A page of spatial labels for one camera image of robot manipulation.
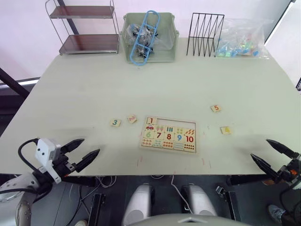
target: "shoe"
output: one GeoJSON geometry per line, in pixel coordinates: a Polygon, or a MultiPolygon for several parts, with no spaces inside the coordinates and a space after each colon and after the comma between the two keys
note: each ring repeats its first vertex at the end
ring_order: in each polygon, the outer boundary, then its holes
{"type": "Polygon", "coordinates": [[[268,213],[270,217],[277,223],[281,224],[281,216],[285,213],[285,210],[279,208],[275,205],[269,205],[268,206],[268,213]]]}

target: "wire rack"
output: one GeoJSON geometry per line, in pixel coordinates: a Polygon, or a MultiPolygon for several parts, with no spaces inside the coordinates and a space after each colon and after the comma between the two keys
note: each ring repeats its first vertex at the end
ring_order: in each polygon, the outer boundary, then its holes
{"type": "Polygon", "coordinates": [[[215,57],[224,17],[222,14],[192,13],[186,55],[192,44],[193,55],[210,57],[214,53],[215,57]]]}

